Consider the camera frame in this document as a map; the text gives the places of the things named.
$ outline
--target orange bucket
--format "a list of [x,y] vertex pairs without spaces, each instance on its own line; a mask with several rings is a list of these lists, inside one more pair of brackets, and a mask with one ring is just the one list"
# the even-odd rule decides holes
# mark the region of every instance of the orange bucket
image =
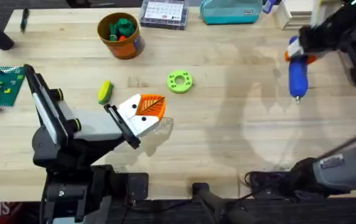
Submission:
[[[110,41],[109,24],[115,24],[121,18],[125,18],[133,22],[135,26],[135,32],[125,40]],[[138,22],[135,17],[127,13],[117,12],[104,17],[98,24],[98,35],[102,42],[111,51],[111,53],[118,59],[129,59],[136,57],[142,52],[144,48],[144,42],[139,33]]]

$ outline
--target clear plastic box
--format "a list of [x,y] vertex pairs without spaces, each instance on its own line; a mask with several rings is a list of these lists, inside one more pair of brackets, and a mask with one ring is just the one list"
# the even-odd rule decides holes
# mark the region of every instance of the clear plastic box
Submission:
[[144,0],[139,15],[143,27],[184,30],[189,3],[183,0]]

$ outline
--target wooden tabletop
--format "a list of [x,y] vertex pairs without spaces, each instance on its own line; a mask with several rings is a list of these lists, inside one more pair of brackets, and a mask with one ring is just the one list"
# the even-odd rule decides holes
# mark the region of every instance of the wooden tabletop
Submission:
[[[147,172],[149,198],[188,198],[193,182],[236,198],[251,170],[285,170],[318,156],[356,134],[356,88],[337,53],[309,67],[310,89],[297,105],[288,92],[283,59],[295,31],[281,31],[273,15],[255,24],[207,26],[191,8],[187,30],[141,28],[143,53],[118,60],[103,45],[96,25],[103,16],[139,9],[31,10],[26,33],[22,11],[6,33],[16,46],[0,50],[0,66],[28,63],[51,88],[61,88],[76,110],[103,111],[97,92],[115,85],[113,103],[141,93],[166,97],[159,129],[137,150],[123,144],[97,164],[119,172]],[[194,86],[185,94],[166,87],[173,70],[187,70]],[[39,127],[27,82],[16,103],[0,113],[0,200],[39,200],[45,170],[32,163],[31,139]]]

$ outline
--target teal pouch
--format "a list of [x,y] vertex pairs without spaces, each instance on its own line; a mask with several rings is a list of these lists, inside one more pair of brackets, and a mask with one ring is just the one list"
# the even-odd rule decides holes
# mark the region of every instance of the teal pouch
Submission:
[[200,15],[206,24],[254,23],[262,7],[262,0],[202,0]]

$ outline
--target green toy donut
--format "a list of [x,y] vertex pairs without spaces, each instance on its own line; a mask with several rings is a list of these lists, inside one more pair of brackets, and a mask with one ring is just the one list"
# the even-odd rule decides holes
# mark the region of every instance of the green toy donut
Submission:
[[167,86],[174,93],[185,93],[193,85],[192,76],[185,70],[175,70],[167,77]]

